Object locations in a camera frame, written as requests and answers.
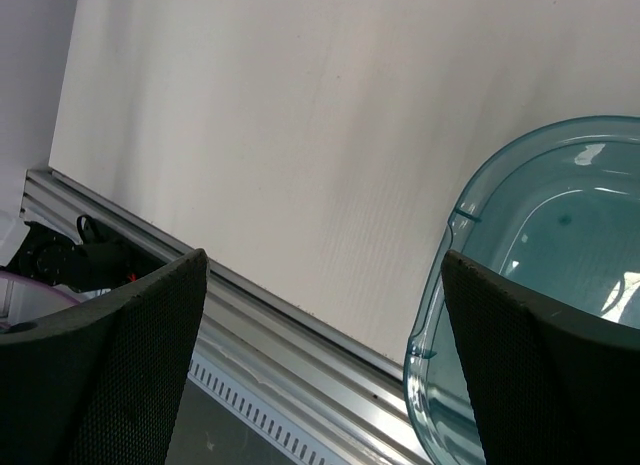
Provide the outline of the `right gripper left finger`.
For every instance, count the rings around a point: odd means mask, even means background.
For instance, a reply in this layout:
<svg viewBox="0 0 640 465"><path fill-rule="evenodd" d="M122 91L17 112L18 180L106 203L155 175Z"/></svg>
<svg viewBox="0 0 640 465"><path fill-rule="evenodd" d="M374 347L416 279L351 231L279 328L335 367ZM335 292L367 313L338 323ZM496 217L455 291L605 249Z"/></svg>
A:
<svg viewBox="0 0 640 465"><path fill-rule="evenodd" d="M1 336L5 464L161 464L207 292L194 250Z"/></svg>

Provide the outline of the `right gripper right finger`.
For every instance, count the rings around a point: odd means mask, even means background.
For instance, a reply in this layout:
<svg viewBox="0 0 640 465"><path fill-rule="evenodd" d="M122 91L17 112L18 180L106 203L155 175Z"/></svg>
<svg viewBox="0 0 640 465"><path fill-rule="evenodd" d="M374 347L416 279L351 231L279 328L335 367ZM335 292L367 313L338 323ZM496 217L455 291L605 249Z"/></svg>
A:
<svg viewBox="0 0 640 465"><path fill-rule="evenodd" d="M637 329L453 250L441 278L487 463L638 463Z"/></svg>

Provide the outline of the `teal plastic tray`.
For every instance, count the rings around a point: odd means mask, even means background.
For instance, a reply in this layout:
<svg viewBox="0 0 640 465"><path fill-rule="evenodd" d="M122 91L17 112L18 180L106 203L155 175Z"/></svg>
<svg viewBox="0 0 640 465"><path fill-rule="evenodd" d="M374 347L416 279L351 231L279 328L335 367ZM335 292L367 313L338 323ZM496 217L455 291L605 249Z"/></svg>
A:
<svg viewBox="0 0 640 465"><path fill-rule="evenodd" d="M639 121L581 117L491 156L453 207L439 252L605 320L639 324ZM404 360L411 425L437 464L481 464L466 382L433 265Z"/></svg>

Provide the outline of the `aluminium rail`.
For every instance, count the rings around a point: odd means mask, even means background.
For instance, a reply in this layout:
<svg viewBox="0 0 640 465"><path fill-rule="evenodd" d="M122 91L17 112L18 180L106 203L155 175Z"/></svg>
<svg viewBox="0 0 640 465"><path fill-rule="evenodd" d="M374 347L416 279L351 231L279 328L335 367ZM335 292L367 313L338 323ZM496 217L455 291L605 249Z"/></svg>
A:
<svg viewBox="0 0 640 465"><path fill-rule="evenodd" d="M194 352L347 464L424 464L400 367L218 263Z"/></svg>

